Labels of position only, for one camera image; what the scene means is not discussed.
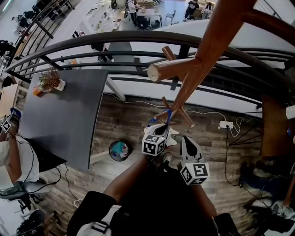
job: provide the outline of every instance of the hand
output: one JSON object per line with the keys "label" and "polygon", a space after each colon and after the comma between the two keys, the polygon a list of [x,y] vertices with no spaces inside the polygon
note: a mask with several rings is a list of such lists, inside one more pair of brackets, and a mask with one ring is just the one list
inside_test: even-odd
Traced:
{"label": "hand", "polygon": [[13,125],[8,130],[9,134],[15,138],[15,135],[18,133],[18,127],[14,127]]}

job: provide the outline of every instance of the white cable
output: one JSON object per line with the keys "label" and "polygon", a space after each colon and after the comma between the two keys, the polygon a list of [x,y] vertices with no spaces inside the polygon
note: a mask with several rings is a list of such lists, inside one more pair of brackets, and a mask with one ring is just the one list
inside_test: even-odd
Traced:
{"label": "white cable", "polygon": [[[106,94],[106,95],[110,95],[110,96],[113,96],[114,98],[120,100],[120,99],[117,98],[115,95],[108,94],[108,93],[104,93],[104,94]],[[165,107],[165,106],[157,106],[157,105],[155,105],[155,104],[148,103],[148,102],[145,102],[145,101],[122,101],[122,102],[124,102],[124,103],[137,103],[137,102],[142,102],[142,103],[146,103],[146,104],[148,104],[148,105],[154,106],[154,107]],[[186,112],[194,112],[194,113],[201,114],[201,115],[217,113],[217,114],[222,115],[222,116],[224,117],[224,120],[226,121],[226,117],[225,117],[225,115],[224,115],[224,114],[221,114],[220,112],[206,112],[206,113],[201,113],[201,112],[190,111],[190,110],[184,110],[184,111],[186,111]],[[244,116],[244,118],[245,118],[245,117],[249,118],[249,120],[250,120],[250,119],[251,119],[251,120],[254,120],[254,119],[255,119],[255,120],[258,120],[258,119],[256,119],[256,118],[251,118],[251,117],[249,117],[249,116]],[[240,125],[237,123],[237,119],[238,119],[238,118],[241,119]],[[234,138],[237,137],[237,136],[239,135],[240,131],[241,131],[241,123],[242,123],[242,121],[245,121],[242,117],[237,117],[237,118],[236,118],[236,124],[237,124],[237,126],[238,126],[238,128],[239,128],[239,131],[238,131],[237,128],[235,127],[235,125],[233,125],[233,127],[235,128],[235,130],[236,130],[236,132],[237,132],[236,135],[233,135],[233,133],[232,133],[232,131],[231,131],[231,129],[230,129],[231,135],[232,135]]]}
{"label": "white cable", "polygon": [[148,105],[151,105],[151,106],[155,106],[155,107],[165,107],[165,106],[157,106],[155,104],[152,104],[152,103],[148,103],[148,102],[145,102],[145,101],[122,101],[123,103],[136,103],[136,102],[142,102],[142,103],[145,103],[145,104],[148,104]]}
{"label": "white cable", "polygon": [[201,113],[201,112],[188,111],[188,110],[184,110],[184,111],[186,111],[186,112],[194,112],[194,113],[198,113],[198,114],[201,114],[201,115],[212,114],[212,113],[218,113],[218,114],[222,115],[222,116],[224,117],[225,121],[226,121],[225,116],[224,116],[223,114],[221,114],[220,112],[206,112],[206,113]]}
{"label": "white cable", "polygon": [[82,200],[84,200],[84,199],[81,198],[81,199],[79,199],[79,200],[74,201],[74,205],[75,205],[75,207],[78,208],[78,206],[76,205],[76,202],[77,202],[77,201],[79,202],[79,201],[82,201]]}

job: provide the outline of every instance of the blue object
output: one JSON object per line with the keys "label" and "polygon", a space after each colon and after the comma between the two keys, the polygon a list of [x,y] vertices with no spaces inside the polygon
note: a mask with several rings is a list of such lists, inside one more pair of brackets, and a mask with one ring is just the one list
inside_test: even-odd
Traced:
{"label": "blue object", "polygon": [[124,143],[123,142],[117,142],[113,147],[112,151],[115,153],[121,153],[123,151]]}
{"label": "blue object", "polygon": [[291,134],[291,129],[290,129],[290,127],[288,127],[287,133],[288,133],[289,137],[292,137],[292,134]]}
{"label": "blue object", "polygon": [[147,124],[147,126],[148,127],[150,127],[154,122],[156,122],[158,119],[155,119],[155,118],[152,118],[149,122],[148,122],[148,124]]}
{"label": "blue object", "polygon": [[168,118],[167,118],[167,121],[166,121],[166,124],[168,124],[169,121],[170,121],[170,118],[171,118],[172,111],[170,109],[165,109],[164,111],[168,113]]}

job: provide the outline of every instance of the potted plant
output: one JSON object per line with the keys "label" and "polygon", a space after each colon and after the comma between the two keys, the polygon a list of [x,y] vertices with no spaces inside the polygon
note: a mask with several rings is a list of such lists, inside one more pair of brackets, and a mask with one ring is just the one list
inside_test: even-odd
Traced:
{"label": "potted plant", "polygon": [[61,80],[58,72],[53,69],[42,73],[39,80],[39,88],[43,92],[51,92],[53,89],[62,91],[65,88],[65,81]]}

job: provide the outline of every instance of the black cable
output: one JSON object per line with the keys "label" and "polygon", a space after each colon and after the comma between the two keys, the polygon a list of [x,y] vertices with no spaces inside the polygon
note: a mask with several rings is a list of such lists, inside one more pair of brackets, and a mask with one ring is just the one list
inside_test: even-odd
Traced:
{"label": "black cable", "polygon": [[[7,133],[10,135],[11,138],[13,138],[15,141],[17,141],[17,142],[20,143],[20,144],[22,144],[22,143],[27,143],[27,144],[29,144],[28,142],[19,142],[16,138],[12,137],[12,135],[11,135],[9,132],[7,132]],[[10,194],[5,194],[5,195],[0,194],[0,196],[10,196],[10,195],[13,195],[13,194],[19,192],[19,190],[23,187],[24,183],[25,183],[25,182],[27,181],[27,179],[29,178],[29,176],[30,176],[30,174],[31,174],[31,172],[32,172],[33,166],[34,166],[34,159],[35,159],[35,155],[34,155],[34,152],[33,152],[33,148],[32,148],[32,146],[31,146],[30,144],[29,144],[29,146],[30,146],[31,151],[32,151],[32,154],[33,154],[33,160],[32,160],[32,166],[31,166],[31,169],[30,169],[30,171],[29,171],[29,173],[28,173],[26,179],[24,180],[23,184],[22,184],[22,185],[21,185],[21,186],[15,191],[15,192],[10,193]]]}
{"label": "black cable", "polygon": [[67,182],[68,182],[68,189],[69,189],[69,192],[74,196],[74,198],[78,201],[78,198],[71,192],[71,190],[70,190],[70,182],[69,182],[69,180],[68,180],[68,178],[67,178],[67,176],[66,176],[66,174],[67,174],[67,172],[69,171],[69,169],[68,169],[68,166],[66,165],[66,163],[65,163],[65,166],[66,166],[66,172],[65,172],[65,179],[67,180]]}
{"label": "black cable", "polygon": [[[250,193],[250,194],[251,194],[256,200],[260,201],[260,202],[261,202],[262,204],[264,204],[267,208],[269,208],[269,209],[271,210],[272,213],[277,214],[277,215],[279,215],[279,216],[285,218],[284,215],[282,215],[282,214],[280,214],[280,213],[274,211],[270,206],[266,205],[262,199],[259,199],[259,198],[256,197],[254,194],[252,194],[248,189],[246,189],[246,188],[243,186],[243,184],[232,184],[231,182],[229,182],[229,180],[228,180],[228,178],[227,178],[227,176],[226,176],[226,163],[227,163],[227,152],[228,152],[228,146],[227,146],[227,142],[228,142],[228,133],[229,133],[229,128],[227,128],[227,132],[226,132],[226,154],[225,154],[225,171],[224,171],[224,175],[225,175],[225,178],[226,178],[227,183],[229,183],[229,184],[232,185],[232,186],[240,186],[240,188],[243,188],[244,190],[246,190],[246,191],[247,191],[248,193]],[[274,178],[291,178],[291,177],[277,176],[277,177],[273,177],[272,179],[274,179]],[[261,189],[261,196],[262,196],[263,189],[265,188],[265,186],[266,186],[268,183],[266,183],[266,184],[263,186],[263,188]]]}
{"label": "black cable", "polygon": [[227,152],[228,152],[227,141],[228,141],[228,139],[229,139],[229,128],[226,129],[226,141],[225,141],[225,143],[226,143],[226,153],[225,153],[225,171],[224,171],[224,176],[225,176],[225,178],[226,178],[227,183],[229,183],[229,184],[232,185],[232,186],[239,186],[239,184],[232,184],[232,183],[228,180],[228,178],[227,178],[227,176],[226,176]]}
{"label": "black cable", "polygon": [[27,179],[29,178],[29,176],[30,176],[30,174],[31,174],[31,172],[32,172],[32,169],[33,169],[33,166],[34,166],[35,155],[34,155],[33,148],[32,148],[32,146],[30,145],[29,142],[20,142],[20,141],[18,141],[16,138],[14,138],[14,137],[12,137],[12,138],[13,138],[15,141],[17,141],[18,143],[20,143],[20,144],[23,144],[23,143],[29,144],[29,146],[30,146],[30,148],[31,148],[31,151],[32,151],[32,154],[33,154],[32,166],[31,166],[31,169],[30,169],[30,171],[29,171],[29,173],[28,173],[26,179],[24,180],[23,184],[22,184],[22,185],[21,185],[21,186],[15,191],[15,192],[10,193],[10,194],[5,194],[5,195],[0,194],[0,196],[5,197],[5,196],[10,196],[10,195],[13,195],[13,194],[16,194],[16,193],[28,193],[28,194],[33,194],[33,193],[35,193],[35,192],[38,192],[39,190],[41,190],[42,188],[44,188],[44,187],[46,187],[46,186],[49,186],[49,185],[55,185],[55,184],[57,184],[57,183],[60,181],[60,179],[61,179],[61,173],[60,173],[59,169],[56,167],[56,169],[57,169],[58,172],[59,172],[59,179],[58,179],[58,181],[54,181],[54,182],[52,182],[52,183],[48,183],[48,184],[42,186],[41,188],[39,188],[38,190],[35,190],[35,191],[33,191],[33,192],[28,192],[28,191],[22,191],[22,190],[20,190],[20,189],[24,186],[24,183],[27,181]]}

